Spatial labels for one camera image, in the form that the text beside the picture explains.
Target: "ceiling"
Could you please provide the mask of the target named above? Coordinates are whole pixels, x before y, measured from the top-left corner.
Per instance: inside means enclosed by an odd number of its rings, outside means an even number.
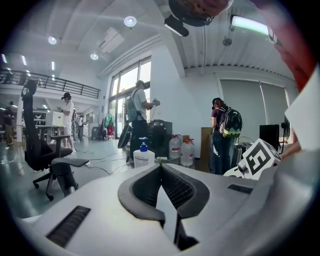
[[[19,95],[15,94],[2,94],[0,95],[0,108],[6,108],[10,102],[13,102],[16,106],[19,104]],[[86,110],[95,107],[90,104],[80,103],[80,102],[73,102],[74,108],[77,113],[83,113]],[[33,97],[33,109],[34,110],[45,110],[43,107],[45,104],[50,110],[58,111],[58,107],[64,106],[64,101],[60,99],[53,99],[53,98],[41,98],[41,97]]]
[[[51,61],[56,62],[56,76],[64,64],[83,63],[100,74],[121,54],[156,35],[162,35],[163,19],[171,13],[168,0],[154,0],[161,16],[149,10],[145,0],[47,0],[42,1],[17,26],[4,53],[12,70],[25,70],[20,55],[25,55],[30,72],[51,75]],[[263,34],[242,28],[231,31],[231,15],[240,15],[265,24],[263,17],[248,0],[235,0],[232,7],[206,27],[191,27],[188,37],[170,32],[183,69],[202,66],[238,66],[269,71],[293,79],[278,52]],[[129,28],[124,18],[134,16],[137,25]],[[115,28],[124,38],[111,53],[101,54],[99,42],[106,31]],[[48,36],[57,38],[56,45]],[[232,44],[224,46],[224,38]],[[89,58],[96,52],[97,61]]]

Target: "hand sanitizer bottle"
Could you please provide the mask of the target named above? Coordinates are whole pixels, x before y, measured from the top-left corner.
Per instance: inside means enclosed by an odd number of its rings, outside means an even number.
[[[142,144],[140,149],[133,152],[134,168],[152,165],[155,163],[155,153],[148,150],[148,146],[146,145],[148,138],[141,137],[139,139],[142,141]]]

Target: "shorts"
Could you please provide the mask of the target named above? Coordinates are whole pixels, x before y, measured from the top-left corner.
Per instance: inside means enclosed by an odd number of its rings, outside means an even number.
[[[71,124],[65,125],[63,127],[63,134],[64,135],[71,135]]]

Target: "chair armrest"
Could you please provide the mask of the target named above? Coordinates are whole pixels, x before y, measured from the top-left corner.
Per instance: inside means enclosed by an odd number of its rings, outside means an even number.
[[[62,139],[69,138],[69,137],[70,137],[70,135],[57,135],[57,136],[50,137],[51,140],[56,140],[55,152],[56,152],[56,155],[58,158],[61,156],[60,155],[60,151],[61,151],[60,148],[61,148]]]
[[[67,164],[74,167],[81,167],[88,163],[88,159],[77,159],[77,158],[55,158],[52,160],[51,165]]]
[[[51,136],[50,139],[55,141],[61,141],[62,139],[69,138],[69,137],[70,135],[57,135],[57,136]]]

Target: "bottle cap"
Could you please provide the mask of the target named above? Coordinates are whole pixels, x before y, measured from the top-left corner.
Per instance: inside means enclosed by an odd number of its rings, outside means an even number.
[[[146,142],[148,140],[147,137],[140,137],[139,140],[142,141],[142,144],[140,146],[140,151],[141,152],[147,152],[148,151],[148,146],[146,145]]]

